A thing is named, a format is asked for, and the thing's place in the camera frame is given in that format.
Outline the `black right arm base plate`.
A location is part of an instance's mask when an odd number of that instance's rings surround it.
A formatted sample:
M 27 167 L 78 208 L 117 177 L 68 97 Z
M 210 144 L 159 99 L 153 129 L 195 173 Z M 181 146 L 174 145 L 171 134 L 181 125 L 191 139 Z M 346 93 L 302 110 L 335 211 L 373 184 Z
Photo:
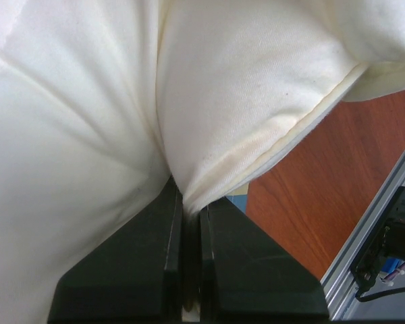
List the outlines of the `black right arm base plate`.
M 350 271 L 358 286 L 355 298 L 370 302 L 382 297 L 405 293 L 405 287 L 368 295 L 376 284 L 388 258 L 405 261 L 405 186 L 400 186 L 390 198 L 380 218 L 354 257 Z

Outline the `cream white pillow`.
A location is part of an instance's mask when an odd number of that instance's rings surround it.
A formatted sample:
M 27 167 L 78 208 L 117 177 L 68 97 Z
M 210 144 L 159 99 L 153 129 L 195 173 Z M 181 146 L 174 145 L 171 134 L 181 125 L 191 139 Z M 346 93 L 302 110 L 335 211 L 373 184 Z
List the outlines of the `cream white pillow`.
M 405 90 L 405 1 L 0 1 L 0 323 L 173 178 L 189 214 Z

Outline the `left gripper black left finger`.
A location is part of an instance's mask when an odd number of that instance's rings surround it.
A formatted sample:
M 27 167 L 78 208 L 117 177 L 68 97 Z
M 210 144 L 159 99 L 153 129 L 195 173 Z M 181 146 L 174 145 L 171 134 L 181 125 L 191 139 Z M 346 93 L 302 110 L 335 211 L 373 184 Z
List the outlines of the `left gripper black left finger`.
M 182 320 L 182 195 L 173 179 L 57 283 L 49 323 Z

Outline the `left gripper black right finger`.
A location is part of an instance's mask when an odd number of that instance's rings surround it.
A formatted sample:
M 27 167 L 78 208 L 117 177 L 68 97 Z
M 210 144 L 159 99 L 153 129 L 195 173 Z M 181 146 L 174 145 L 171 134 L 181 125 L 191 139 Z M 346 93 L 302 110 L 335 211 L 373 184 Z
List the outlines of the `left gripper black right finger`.
M 320 281 L 227 198 L 200 212 L 203 322 L 326 320 Z

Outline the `blue beige white patchwork pillowcase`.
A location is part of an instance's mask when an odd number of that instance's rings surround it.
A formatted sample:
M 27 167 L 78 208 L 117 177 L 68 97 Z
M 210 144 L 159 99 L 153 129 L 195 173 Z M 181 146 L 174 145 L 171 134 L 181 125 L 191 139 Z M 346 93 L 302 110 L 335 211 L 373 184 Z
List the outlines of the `blue beige white patchwork pillowcase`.
M 227 199 L 243 213 L 246 212 L 248 188 L 249 184 L 244 184 L 226 195 Z

